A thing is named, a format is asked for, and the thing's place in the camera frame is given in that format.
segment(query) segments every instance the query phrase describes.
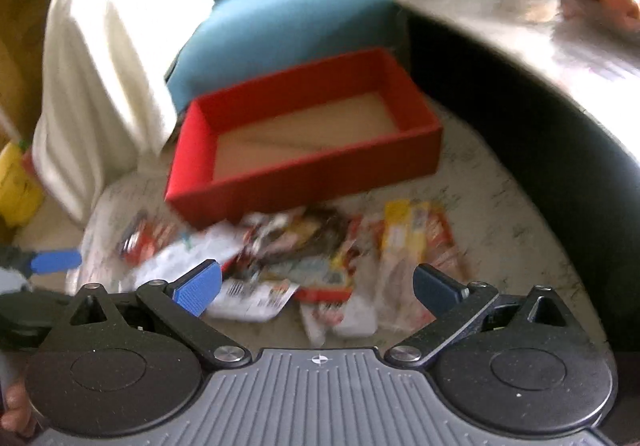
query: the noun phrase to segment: finger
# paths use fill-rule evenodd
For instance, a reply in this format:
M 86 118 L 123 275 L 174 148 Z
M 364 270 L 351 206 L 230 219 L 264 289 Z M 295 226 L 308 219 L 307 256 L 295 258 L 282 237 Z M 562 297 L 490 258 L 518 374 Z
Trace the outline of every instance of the finger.
M 2 416 L 0 424 L 7 431 L 23 432 L 31 419 L 31 409 L 25 406 L 19 410 L 10 410 Z
M 20 433 L 20 435 L 22 435 L 23 437 L 32 437 L 33 434 L 36 432 L 36 426 L 38 425 L 38 422 L 31 417 L 29 419 L 29 423 L 27 424 L 27 428 L 25 428 L 23 431 L 18 432 Z
M 6 391 L 4 395 L 6 405 L 11 410 L 17 410 L 23 406 L 29 405 L 29 396 L 27 389 L 24 387 L 24 380 L 15 382 Z

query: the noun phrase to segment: plastic packaging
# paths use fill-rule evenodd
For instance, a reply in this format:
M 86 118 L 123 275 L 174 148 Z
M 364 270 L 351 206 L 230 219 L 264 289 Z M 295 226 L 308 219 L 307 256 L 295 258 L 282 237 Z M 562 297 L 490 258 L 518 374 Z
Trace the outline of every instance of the plastic packaging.
M 105 188 L 84 229 L 80 246 L 82 266 L 66 275 L 66 293 L 74 295 L 85 283 L 101 283 L 117 293 L 132 266 L 118 252 L 118 243 L 131 218 L 144 210 L 152 218 L 175 224 L 179 232 L 191 231 L 164 202 L 168 163 L 141 159 L 137 171 Z
M 366 338 L 378 330 L 378 317 L 372 302 L 358 293 L 343 303 L 302 303 L 300 315 L 314 347 L 324 345 L 328 332 L 342 338 Z
M 140 210 L 118 243 L 118 253 L 131 266 L 139 266 L 171 244 L 177 232 L 172 221 L 152 218 Z
M 346 301 L 353 292 L 350 219 L 336 209 L 309 207 L 287 213 L 254 213 L 244 250 L 229 273 L 242 280 L 289 280 L 301 301 Z
M 414 269 L 423 262 L 460 282 L 468 280 L 439 206 L 409 200 L 388 202 L 375 293 L 381 327 L 411 333 L 434 320 L 414 295 Z
M 0 214 L 10 228 L 24 226 L 44 200 L 36 180 L 22 168 L 22 151 L 7 143 L 0 152 Z
M 212 318 L 263 322 L 278 315 L 298 286 L 279 282 L 244 282 L 229 279 L 222 283 L 220 293 L 207 307 Z
M 149 280 L 173 282 L 207 259 L 225 264 L 242 249 L 242 232 L 227 222 L 213 225 L 167 246 L 120 282 L 120 291 L 134 291 Z

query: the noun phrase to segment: blue cushion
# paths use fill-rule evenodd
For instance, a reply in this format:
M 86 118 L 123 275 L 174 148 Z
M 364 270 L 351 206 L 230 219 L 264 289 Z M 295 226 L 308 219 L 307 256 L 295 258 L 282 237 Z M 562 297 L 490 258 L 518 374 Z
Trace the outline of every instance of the blue cushion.
M 217 0 L 178 56 L 168 85 L 179 112 L 195 97 L 294 65 L 393 47 L 391 0 Z

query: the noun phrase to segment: red tray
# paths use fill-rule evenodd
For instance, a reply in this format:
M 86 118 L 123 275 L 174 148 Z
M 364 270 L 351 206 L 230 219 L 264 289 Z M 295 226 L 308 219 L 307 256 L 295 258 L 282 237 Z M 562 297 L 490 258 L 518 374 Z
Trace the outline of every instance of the red tray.
M 377 92 L 398 132 L 220 181 L 220 134 L 332 100 Z M 251 80 L 193 101 L 166 201 L 196 229 L 274 213 L 434 173 L 442 127 L 424 95 L 383 49 L 354 52 Z

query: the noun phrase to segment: white towel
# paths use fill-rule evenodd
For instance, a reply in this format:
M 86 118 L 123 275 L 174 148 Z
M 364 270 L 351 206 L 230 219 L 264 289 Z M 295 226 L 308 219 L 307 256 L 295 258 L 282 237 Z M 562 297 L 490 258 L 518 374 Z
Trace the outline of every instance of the white towel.
M 110 182 L 172 134 L 165 77 L 213 1 L 51 1 L 33 161 L 79 223 Z

